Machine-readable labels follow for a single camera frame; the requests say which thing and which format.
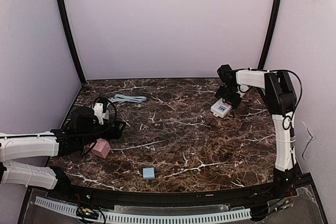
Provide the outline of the white colourful power strip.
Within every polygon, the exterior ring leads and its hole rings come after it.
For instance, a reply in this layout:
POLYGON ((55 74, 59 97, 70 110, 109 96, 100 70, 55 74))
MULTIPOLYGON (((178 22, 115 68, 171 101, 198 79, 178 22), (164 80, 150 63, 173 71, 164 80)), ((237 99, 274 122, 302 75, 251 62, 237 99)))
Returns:
MULTIPOLYGON (((243 100, 243 97, 245 95, 244 93, 241 93, 241 92, 237 92, 235 94, 240 94, 240 96, 242 97, 242 100, 243 100)), ((223 99, 218 99, 218 101, 215 102, 211 106, 211 112, 212 112, 213 116, 219 117, 219 118, 224 118, 233 109, 234 108, 232 108, 232 106, 230 104, 228 104, 228 97, 225 98, 225 99, 224 98, 223 99)))

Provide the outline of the blue plug adapter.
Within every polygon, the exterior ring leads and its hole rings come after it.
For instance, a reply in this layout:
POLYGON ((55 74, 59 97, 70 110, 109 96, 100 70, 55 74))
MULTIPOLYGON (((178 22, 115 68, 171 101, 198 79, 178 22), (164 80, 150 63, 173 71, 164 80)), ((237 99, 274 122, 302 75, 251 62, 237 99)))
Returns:
POLYGON ((144 168, 143 179, 155 179, 155 169, 154 167, 144 168))

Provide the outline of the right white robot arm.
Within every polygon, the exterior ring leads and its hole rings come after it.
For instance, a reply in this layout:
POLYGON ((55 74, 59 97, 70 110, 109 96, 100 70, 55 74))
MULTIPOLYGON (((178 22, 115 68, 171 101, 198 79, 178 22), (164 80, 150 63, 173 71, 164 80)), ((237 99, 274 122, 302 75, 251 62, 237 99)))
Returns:
POLYGON ((276 134, 276 162, 275 169, 287 172, 295 167, 295 111, 301 95, 296 92, 290 70, 234 70, 230 65, 222 65, 217 69, 222 85, 215 93, 218 99, 212 106, 216 116, 223 117, 228 108, 236 109, 242 101, 242 94, 251 88, 261 90, 261 98, 271 114, 276 134))

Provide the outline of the pink cube socket adapter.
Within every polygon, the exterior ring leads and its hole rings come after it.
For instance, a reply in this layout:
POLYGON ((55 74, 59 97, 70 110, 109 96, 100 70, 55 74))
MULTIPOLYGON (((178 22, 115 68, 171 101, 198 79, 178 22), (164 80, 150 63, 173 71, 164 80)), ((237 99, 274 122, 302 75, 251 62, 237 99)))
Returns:
POLYGON ((96 144, 92 143, 90 147, 93 147, 91 152, 98 157, 106 158, 111 150, 110 144, 107 140, 98 139, 96 144))

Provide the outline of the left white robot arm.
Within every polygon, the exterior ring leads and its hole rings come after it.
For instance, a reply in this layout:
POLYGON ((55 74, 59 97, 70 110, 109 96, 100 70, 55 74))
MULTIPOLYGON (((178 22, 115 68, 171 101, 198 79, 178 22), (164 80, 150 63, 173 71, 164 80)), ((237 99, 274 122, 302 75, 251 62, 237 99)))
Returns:
POLYGON ((80 152, 88 154, 98 140, 121 137, 126 123, 111 117, 102 103, 93 108, 75 109, 70 120, 60 129, 36 134, 1 134, 1 183, 40 187, 49 190, 71 184, 62 168, 38 167, 17 162, 29 157, 63 157, 80 152))

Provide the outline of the blue-grey power strip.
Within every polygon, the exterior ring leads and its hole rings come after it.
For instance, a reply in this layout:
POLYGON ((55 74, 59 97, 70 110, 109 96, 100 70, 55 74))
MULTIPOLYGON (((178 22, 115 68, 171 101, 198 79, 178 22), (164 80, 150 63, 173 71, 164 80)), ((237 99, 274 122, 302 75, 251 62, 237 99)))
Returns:
POLYGON ((104 118, 105 120, 108 120, 108 119, 109 119, 109 111, 108 111, 108 110, 106 110, 106 112, 103 114, 103 118, 104 118))

